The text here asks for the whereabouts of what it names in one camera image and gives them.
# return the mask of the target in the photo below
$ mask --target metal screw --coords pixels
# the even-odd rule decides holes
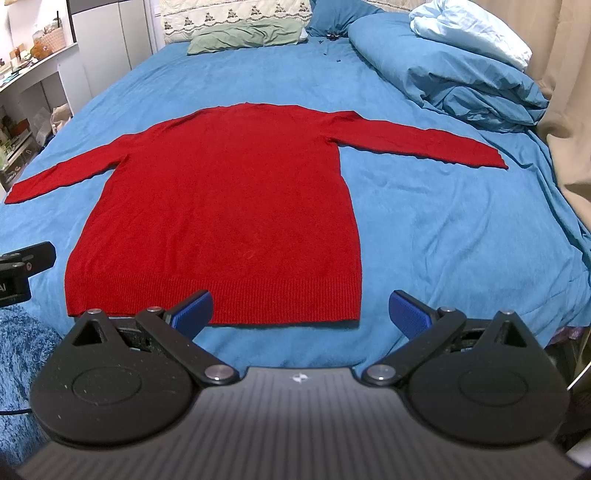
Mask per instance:
[[[392,380],[396,376],[396,369],[389,365],[376,364],[367,369],[367,375],[372,380]]]
[[[234,369],[229,365],[211,365],[205,369],[205,376],[210,380],[224,381],[234,375]]]

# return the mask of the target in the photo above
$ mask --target cable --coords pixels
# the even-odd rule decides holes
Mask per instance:
[[[25,413],[33,413],[33,411],[30,408],[25,408],[23,410],[0,410],[0,417],[8,415],[23,415]]]

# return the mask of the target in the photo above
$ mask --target blue gripper pad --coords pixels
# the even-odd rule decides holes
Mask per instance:
[[[193,340],[212,316],[212,295],[206,290],[201,290],[167,310],[164,319],[172,328]]]
[[[410,299],[412,298],[403,292],[399,293],[398,290],[393,291],[390,295],[388,310],[392,323],[409,340],[412,340],[433,324],[432,315],[434,310],[429,309],[426,305],[423,306],[418,300],[411,302],[405,296]]]

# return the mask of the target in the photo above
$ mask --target blue pillow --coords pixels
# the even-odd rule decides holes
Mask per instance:
[[[313,13],[306,31],[312,37],[347,37],[355,20],[384,12],[363,0],[311,0],[310,4]]]
[[[348,31],[359,54],[422,108],[490,131],[525,132],[548,107],[548,100],[525,73],[417,36],[407,14],[360,18]]]

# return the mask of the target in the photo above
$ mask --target patterned pillowcase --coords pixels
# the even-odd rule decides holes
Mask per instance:
[[[409,13],[419,5],[426,4],[429,0],[365,0],[386,12]]]
[[[307,25],[310,0],[160,0],[164,42],[191,41],[202,27],[240,20],[294,18]]]

